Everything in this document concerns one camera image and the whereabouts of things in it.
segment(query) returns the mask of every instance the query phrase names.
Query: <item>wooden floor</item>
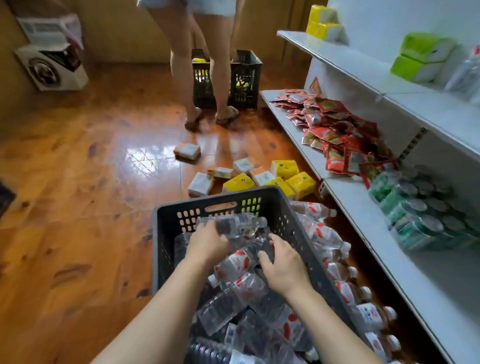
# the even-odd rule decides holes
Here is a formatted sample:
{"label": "wooden floor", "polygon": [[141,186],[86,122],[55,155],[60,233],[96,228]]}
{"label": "wooden floor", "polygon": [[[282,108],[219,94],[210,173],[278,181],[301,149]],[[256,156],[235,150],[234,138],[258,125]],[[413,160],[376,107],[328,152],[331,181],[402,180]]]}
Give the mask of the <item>wooden floor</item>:
{"label": "wooden floor", "polygon": [[[261,89],[303,87],[306,71],[265,66]],[[18,194],[0,219],[2,363],[93,359],[149,300],[152,209],[188,198],[207,165],[254,156],[264,166],[295,159],[310,171],[267,110],[243,111],[228,129],[207,112],[199,133],[186,131],[168,66],[102,65],[90,77],[82,92],[37,95],[0,126],[0,178]],[[197,164],[174,158],[180,142],[201,146]],[[337,219],[370,271],[371,255]],[[364,279],[382,291],[377,297],[400,300],[374,272]],[[392,305],[421,331],[404,303]],[[441,362],[425,334],[398,332],[415,352],[409,357]]]}

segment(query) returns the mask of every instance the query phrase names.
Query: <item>hand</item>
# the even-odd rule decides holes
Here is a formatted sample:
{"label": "hand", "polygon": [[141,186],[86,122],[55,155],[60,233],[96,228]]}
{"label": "hand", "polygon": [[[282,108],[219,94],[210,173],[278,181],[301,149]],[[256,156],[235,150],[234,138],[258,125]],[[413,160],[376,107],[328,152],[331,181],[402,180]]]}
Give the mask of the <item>hand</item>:
{"label": "hand", "polygon": [[229,249],[225,235],[219,236],[216,230],[216,221],[209,220],[207,224],[199,224],[192,234],[187,246],[185,258],[205,264],[211,269],[227,257]]}
{"label": "hand", "polygon": [[297,251],[279,236],[270,234],[269,237],[275,250],[275,262],[272,264],[267,253],[258,253],[268,286],[285,299],[298,289],[311,288],[307,269]]}

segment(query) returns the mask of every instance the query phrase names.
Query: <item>foot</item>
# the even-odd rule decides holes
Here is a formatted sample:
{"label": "foot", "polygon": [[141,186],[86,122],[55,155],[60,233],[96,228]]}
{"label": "foot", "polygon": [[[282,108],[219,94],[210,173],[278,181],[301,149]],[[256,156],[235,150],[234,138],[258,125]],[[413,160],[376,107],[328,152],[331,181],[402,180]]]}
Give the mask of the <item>foot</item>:
{"label": "foot", "polygon": [[185,123],[185,129],[195,132],[200,124],[202,118],[202,109],[195,108],[195,112],[192,115],[187,115],[187,122]]}
{"label": "foot", "polygon": [[217,112],[215,115],[218,125],[225,125],[238,117],[240,112],[233,106],[228,106],[222,113]]}

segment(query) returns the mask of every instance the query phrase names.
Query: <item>plastic crate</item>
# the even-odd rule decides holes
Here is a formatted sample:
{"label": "plastic crate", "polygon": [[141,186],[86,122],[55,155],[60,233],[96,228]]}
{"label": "plastic crate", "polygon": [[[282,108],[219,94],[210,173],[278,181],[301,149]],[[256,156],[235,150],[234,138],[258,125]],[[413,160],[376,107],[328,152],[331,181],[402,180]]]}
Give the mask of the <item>plastic crate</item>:
{"label": "plastic crate", "polygon": [[321,263],[322,260],[313,247],[312,241],[298,221],[289,200],[277,186],[200,197],[157,207],[152,214],[152,293],[155,294],[173,272],[175,236],[185,231],[194,231],[195,221],[199,216],[240,212],[252,212],[267,218],[272,232],[291,243],[299,252],[307,267],[314,289],[325,298],[336,314],[364,342],[367,342],[364,334],[359,330],[360,323],[356,317],[352,316],[351,310]]}
{"label": "plastic crate", "polygon": [[[230,96],[228,104],[238,109],[256,108],[262,62],[251,50],[237,50],[239,62],[232,62]],[[202,49],[193,49],[192,58],[204,58]],[[212,82],[210,81],[210,61],[193,62],[193,101],[196,107],[212,109],[216,107]]]}

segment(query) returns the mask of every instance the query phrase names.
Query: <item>left hand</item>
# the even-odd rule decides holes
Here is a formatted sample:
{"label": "left hand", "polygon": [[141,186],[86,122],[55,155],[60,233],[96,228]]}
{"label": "left hand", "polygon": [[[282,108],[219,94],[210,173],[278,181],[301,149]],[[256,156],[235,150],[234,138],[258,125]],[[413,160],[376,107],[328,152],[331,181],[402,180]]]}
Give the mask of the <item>left hand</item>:
{"label": "left hand", "polygon": [[216,231],[216,221],[209,220],[207,224],[199,224],[192,234],[185,258],[206,264],[211,269],[227,257],[229,242],[225,235],[219,236]]}

